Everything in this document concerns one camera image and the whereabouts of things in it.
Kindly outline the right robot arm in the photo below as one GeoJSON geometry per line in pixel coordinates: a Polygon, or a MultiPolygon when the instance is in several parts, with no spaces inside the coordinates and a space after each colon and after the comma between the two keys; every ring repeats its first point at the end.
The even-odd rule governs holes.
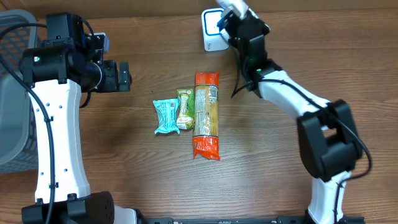
{"type": "Polygon", "coordinates": [[[269,58],[265,36],[271,30],[244,1],[219,1],[219,5],[223,12],[217,26],[238,51],[245,88],[297,123],[300,157],[313,178],[307,221],[346,223],[342,212],[345,185],[354,179],[352,171],[364,151],[349,105],[310,93],[269,58]]]}

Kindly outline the white tube gold cap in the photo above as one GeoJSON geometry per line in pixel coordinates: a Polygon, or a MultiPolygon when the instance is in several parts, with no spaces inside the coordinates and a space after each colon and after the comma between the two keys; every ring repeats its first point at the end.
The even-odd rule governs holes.
{"type": "Polygon", "coordinates": [[[244,2],[244,0],[216,0],[216,2],[223,9],[233,6],[239,11],[246,12],[249,8],[248,5],[244,2]]]}

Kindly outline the white barcode scanner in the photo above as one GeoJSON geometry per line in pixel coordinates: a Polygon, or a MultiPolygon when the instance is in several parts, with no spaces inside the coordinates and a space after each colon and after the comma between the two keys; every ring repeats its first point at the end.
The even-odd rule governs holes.
{"type": "Polygon", "coordinates": [[[229,45],[226,43],[229,35],[224,29],[220,30],[218,27],[218,22],[221,20],[223,11],[224,9],[222,8],[213,8],[206,9],[201,14],[203,45],[207,52],[221,51],[229,48],[229,45]]]}

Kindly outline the mint green wipes packet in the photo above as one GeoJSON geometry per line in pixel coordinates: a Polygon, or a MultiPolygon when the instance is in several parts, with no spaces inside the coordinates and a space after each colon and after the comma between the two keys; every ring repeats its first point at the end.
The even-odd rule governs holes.
{"type": "Polygon", "coordinates": [[[180,129],[177,126],[178,99],[154,100],[153,104],[159,121],[159,126],[154,133],[168,134],[177,132],[180,134],[180,129]]]}

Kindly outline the green snack packet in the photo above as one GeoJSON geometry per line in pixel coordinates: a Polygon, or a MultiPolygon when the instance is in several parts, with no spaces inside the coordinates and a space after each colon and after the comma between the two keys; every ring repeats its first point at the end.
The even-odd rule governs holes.
{"type": "Polygon", "coordinates": [[[178,89],[179,112],[177,126],[189,130],[194,126],[195,99],[193,89],[178,89]]]}

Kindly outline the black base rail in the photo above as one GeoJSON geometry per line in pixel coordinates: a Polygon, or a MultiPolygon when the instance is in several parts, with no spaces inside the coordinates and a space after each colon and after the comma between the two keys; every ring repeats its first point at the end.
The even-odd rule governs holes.
{"type": "Polygon", "coordinates": [[[163,218],[144,218],[138,223],[146,224],[305,224],[311,223],[306,217],[278,217],[274,219],[173,219],[163,218]]]}

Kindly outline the grey plastic shopping basket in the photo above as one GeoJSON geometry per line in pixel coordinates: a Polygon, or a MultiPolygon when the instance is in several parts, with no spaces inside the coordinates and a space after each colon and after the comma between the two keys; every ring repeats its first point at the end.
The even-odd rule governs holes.
{"type": "MultiPolygon", "coordinates": [[[[1,39],[1,55],[18,75],[25,49],[39,43],[36,27],[20,27],[1,39]]],[[[1,173],[38,168],[35,117],[26,90],[1,67],[1,173]]]]}

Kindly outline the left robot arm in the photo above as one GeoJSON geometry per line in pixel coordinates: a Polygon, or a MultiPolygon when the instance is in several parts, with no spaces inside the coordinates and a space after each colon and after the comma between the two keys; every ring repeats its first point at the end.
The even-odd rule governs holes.
{"type": "Polygon", "coordinates": [[[107,192],[93,193],[83,166],[79,128],[83,93],[125,92],[127,62],[105,60],[108,39],[80,16],[46,18],[47,39],[20,61],[35,113],[39,174],[35,203],[24,223],[138,223],[134,209],[117,206],[107,192]]]}

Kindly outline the orange spaghetti packet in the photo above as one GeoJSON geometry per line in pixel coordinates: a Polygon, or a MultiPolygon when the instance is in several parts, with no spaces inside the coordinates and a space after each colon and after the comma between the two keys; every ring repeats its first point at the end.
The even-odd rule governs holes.
{"type": "Polygon", "coordinates": [[[220,160],[219,72],[195,74],[193,157],[220,160]]]}

